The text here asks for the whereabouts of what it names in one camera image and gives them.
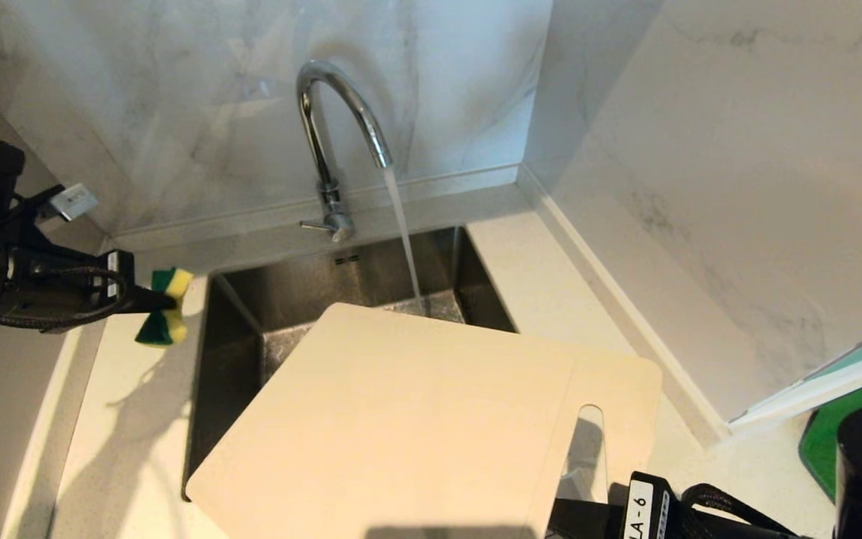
white label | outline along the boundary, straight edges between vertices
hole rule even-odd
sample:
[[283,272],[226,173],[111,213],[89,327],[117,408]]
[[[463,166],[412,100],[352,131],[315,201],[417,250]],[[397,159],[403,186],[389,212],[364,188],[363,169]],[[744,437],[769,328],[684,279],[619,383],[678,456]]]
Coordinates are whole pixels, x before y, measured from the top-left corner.
[[654,485],[630,481],[627,509],[623,521],[623,539],[649,539],[650,511],[654,502]]
[[664,539],[667,534],[667,515],[670,514],[670,494],[664,491],[664,501],[661,502],[661,524],[657,526],[657,539]]
[[[112,272],[119,272],[119,252],[110,252],[108,254],[108,268]],[[116,297],[119,294],[119,284],[112,281],[108,284],[108,297]]]
[[55,197],[49,198],[49,204],[62,215],[65,221],[72,221],[99,205],[99,199],[95,198],[85,185],[77,183]]

faucet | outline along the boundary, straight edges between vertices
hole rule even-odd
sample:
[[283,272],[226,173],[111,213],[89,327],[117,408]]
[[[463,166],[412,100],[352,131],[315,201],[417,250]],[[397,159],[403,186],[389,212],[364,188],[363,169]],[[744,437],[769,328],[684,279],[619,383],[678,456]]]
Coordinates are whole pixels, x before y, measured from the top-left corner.
[[381,127],[377,125],[377,119],[374,118],[372,109],[368,103],[362,98],[361,94],[348,80],[348,76],[341,72],[334,64],[328,61],[308,61],[302,65],[301,71],[298,72],[298,81],[296,89],[298,93],[298,109],[302,113],[302,123],[305,124],[305,136],[308,137],[308,144],[311,146],[311,156],[314,157],[315,168],[318,168],[319,182],[317,185],[318,194],[321,197],[321,208],[324,214],[322,222],[307,222],[301,221],[299,225],[303,228],[315,228],[331,232],[332,242],[342,242],[355,235],[355,225],[352,223],[352,218],[345,211],[345,206],[341,201],[341,194],[338,191],[338,178],[336,178],[328,168],[328,161],[325,160],[325,153],[322,147],[321,137],[318,136],[318,129],[314,123],[314,100],[311,98],[311,88],[315,82],[324,82],[326,85],[338,92],[341,99],[352,110],[361,131],[365,135],[365,142],[368,144],[374,165],[377,168],[387,168],[391,166],[391,152],[388,150],[388,144],[384,141],[384,136],[381,134]]

marble backsplash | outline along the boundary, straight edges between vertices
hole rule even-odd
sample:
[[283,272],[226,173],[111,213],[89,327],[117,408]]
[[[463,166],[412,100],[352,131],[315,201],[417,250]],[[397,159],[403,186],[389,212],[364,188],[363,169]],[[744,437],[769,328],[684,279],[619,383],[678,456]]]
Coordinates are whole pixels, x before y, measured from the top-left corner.
[[521,171],[725,419],[862,341],[862,2],[555,0]]
[[[314,198],[309,58],[376,110],[398,177],[520,162],[551,0],[0,0],[0,112],[117,234]],[[323,91],[345,189],[379,185]]]

sink basin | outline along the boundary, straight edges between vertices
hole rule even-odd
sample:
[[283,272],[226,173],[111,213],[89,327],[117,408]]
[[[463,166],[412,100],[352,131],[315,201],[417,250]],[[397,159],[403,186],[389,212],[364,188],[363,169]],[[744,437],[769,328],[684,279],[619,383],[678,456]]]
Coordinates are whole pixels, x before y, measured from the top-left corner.
[[212,277],[185,481],[332,303],[515,331],[464,228],[411,243],[420,300],[400,238]]

running water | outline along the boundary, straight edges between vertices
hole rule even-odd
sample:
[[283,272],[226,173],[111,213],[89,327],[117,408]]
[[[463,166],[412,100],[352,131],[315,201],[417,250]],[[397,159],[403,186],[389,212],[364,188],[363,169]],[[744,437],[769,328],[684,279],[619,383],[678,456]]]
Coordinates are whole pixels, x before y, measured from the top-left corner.
[[394,217],[397,218],[397,227],[401,230],[401,243],[404,243],[404,256],[408,258],[408,270],[411,272],[411,287],[415,290],[415,299],[424,314],[424,303],[421,301],[421,289],[418,287],[418,272],[415,269],[415,257],[411,253],[411,236],[408,235],[408,224],[404,221],[404,208],[401,207],[401,194],[397,191],[397,180],[394,179],[394,167],[384,168],[384,183],[391,193],[391,202],[394,205]]

